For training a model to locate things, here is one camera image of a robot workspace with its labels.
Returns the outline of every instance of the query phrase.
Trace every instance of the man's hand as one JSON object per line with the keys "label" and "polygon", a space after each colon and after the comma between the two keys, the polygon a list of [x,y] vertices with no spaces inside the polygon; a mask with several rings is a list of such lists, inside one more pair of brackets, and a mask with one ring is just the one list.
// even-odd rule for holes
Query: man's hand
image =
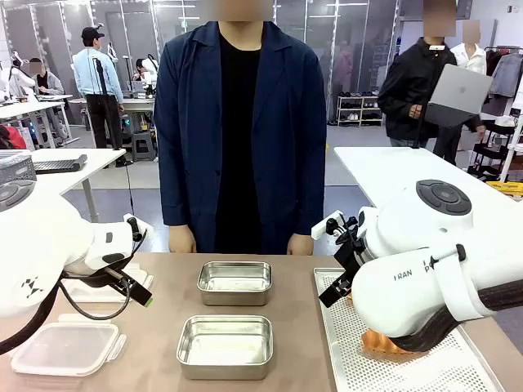
{"label": "man's hand", "polygon": [[409,111],[409,117],[417,120],[421,117],[422,115],[422,106],[421,105],[412,105],[410,107],[410,111]]}
{"label": "man's hand", "polygon": [[293,234],[288,241],[287,254],[293,256],[312,256],[314,239],[310,235]]}
{"label": "man's hand", "polygon": [[487,130],[487,127],[485,125],[480,125],[476,128],[476,131],[478,133],[477,140],[481,143],[483,141],[483,138],[485,137],[485,131]]}
{"label": "man's hand", "polygon": [[169,227],[169,250],[174,253],[196,253],[196,240],[188,225]]}

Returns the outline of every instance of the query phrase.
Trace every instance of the laptop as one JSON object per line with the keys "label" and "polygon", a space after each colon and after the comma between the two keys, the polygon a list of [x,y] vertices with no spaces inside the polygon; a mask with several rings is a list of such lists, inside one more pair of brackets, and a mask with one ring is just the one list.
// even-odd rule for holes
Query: laptop
{"label": "laptop", "polygon": [[447,64],[427,106],[425,122],[456,127],[481,112],[493,79]]}

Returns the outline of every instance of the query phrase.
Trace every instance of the white shirt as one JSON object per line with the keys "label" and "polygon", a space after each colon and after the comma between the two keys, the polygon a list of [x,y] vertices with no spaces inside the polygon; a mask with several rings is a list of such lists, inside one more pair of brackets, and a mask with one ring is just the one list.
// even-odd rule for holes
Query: white shirt
{"label": "white shirt", "polygon": [[476,51],[469,59],[465,44],[460,43],[456,47],[450,49],[456,56],[458,66],[464,69],[477,72],[479,74],[487,74],[487,53],[476,45]]}

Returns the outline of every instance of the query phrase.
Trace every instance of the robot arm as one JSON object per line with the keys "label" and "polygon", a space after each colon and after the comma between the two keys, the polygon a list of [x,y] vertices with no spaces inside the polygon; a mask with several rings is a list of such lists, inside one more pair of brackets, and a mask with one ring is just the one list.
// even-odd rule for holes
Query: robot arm
{"label": "robot arm", "polygon": [[58,288],[71,305],[62,279],[80,279],[91,287],[111,286],[147,306],[151,294],[123,272],[153,228],[134,216],[111,224],[83,220],[65,199],[31,181],[0,185],[0,319],[36,313],[20,332],[0,342],[0,355],[26,341],[43,324]]}
{"label": "robot arm", "polygon": [[[523,218],[523,204],[514,214]],[[381,209],[362,208],[357,224],[322,222],[327,234],[343,232],[335,257],[346,273],[320,299],[331,306],[351,292],[370,329],[404,350],[430,350],[464,321],[523,305],[523,264],[510,248],[518,221],[475,229],[467,195],[420,181]]]}

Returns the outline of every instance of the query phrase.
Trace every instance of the person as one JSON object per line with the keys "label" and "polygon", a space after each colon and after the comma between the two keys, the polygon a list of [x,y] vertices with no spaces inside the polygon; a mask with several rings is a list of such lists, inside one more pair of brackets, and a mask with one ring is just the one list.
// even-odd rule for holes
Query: person
{"label": "person", "polygon": [[[85,97],[87,101],[87,110],[91,117],[92,129],[95,134],[96,147],[98,149],[107,148],[107,139],[105,137],[105,123],[114,133],[113,148],[122,148],[122,128],[120,125],[120,111],[124,111],[123,93],[120,88],[118,76],[111,59],[104,53],[101,53],[101,38],[105,35],[100,33],[94,27],[86,27],[82,31],[83,45],[86,47],[73,57],[74,62],[74,80],[78,92]],[[101,82],[96,70],[95,59],[101,62],[107,94],[109,95],[108,107],[104,105]],[[116,160],[116,167],[131,165],[124,156]]]}
{"label": "person", "polygon": [[[62,82],[37,57],[29,60],[29,72],[34,74],[33,80],[36,83],[37,93],[41,96],[60,96],[65,94]],[[63,129],[58,119],[58,109],[46,109],[47,117],[51,120],[51,124],[60,137],[67,137],[67,132]]]}
{"label": "person", "polygon": [[445,44],[445,35],[455,34],[456,2],[424,0],[424,37],[394,59],[378,96],[393,147],[413,147],[418,142],[425,148],[429,139],[438,137],[439,127],[423,119],[443,68],[457,64]]}
{"label": "person", "polygon": [[[453,47],[451,51],[456,57],[458,67],[468,69],[480,74],[487,74],[487,55],[476,42],[480,41],[480,21],[463,21],[463,43]],[[483,140],[486,127],[477,115],[467,122],[472,131],[477,131],[478,140]],[[463,127],[458,125],[452,128],[440,130],[440,134],[434,146],[434,154],[445,161],[456,165],[456,154],[458,153],[459,140],[461,139]]]}
{"label": "person", "polygon": [[169,247],[311,255],[324,201],[320,63],[272,22],[252,21],[261,19],[253,2],[235,4],[218,7],[234,13],[219,20],[251,21],[208,22],[168,42],[160,61],[154,120]]}
{"label": "person", "polygon": [[136,60],[136,72],[132,76],[132,81],[133,82],[140,82],[140,81],[144,80],[143,79],[143,74],[145,72],[147,72],[147,68],[142,65],[141,62],[143,60],[145,60],[145,59],[138,59],[138,60]]}

